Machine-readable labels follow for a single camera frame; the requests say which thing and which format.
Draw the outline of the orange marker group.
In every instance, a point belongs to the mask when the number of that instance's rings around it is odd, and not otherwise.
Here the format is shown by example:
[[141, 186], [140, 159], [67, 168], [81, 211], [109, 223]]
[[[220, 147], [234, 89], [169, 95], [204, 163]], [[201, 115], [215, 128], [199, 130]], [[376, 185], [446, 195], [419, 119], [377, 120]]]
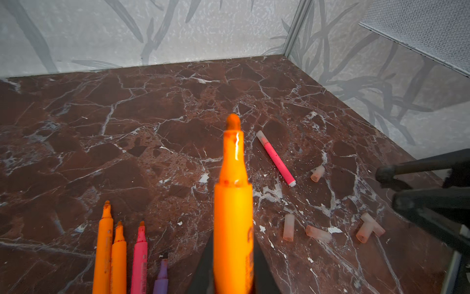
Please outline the orange marker group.
[[231, 114], [223, 133], [223, 162], [214, 186], [214, 290], [250, 294], [254, 287], [253, 187], [244, 160], [241, 120]]

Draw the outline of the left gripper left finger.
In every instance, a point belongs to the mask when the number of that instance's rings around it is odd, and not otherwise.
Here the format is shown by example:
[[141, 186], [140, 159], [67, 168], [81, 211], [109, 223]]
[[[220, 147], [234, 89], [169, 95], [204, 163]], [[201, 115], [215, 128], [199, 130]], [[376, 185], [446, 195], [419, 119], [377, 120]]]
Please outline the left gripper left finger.
[[187, 289], [188, 294], [215, 294], [213, 251], [214, 236], [211, 233]]

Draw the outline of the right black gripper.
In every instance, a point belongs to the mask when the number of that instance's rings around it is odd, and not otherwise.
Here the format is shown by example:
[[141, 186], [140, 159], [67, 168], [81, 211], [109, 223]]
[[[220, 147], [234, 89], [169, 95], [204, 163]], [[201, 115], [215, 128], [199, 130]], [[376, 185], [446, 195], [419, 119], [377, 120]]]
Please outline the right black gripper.
[[[413, 190], [397, 175], [450, 169], [443, 189]], [[470, 239], [455, 225], [470, 226], [470, 149], [430, 158], [385, 165], [375, 173], [382, 188], [396, 192], [392, 207], [396, 213], [433, 235], [464, 256], [470, 254]]]

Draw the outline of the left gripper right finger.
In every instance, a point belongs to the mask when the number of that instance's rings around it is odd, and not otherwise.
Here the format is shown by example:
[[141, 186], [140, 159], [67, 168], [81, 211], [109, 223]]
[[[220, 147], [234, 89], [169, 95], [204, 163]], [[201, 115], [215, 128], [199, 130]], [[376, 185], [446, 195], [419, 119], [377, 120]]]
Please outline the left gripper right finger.
[[254, 240], [253, 294], [281, 294], [257, 239]]

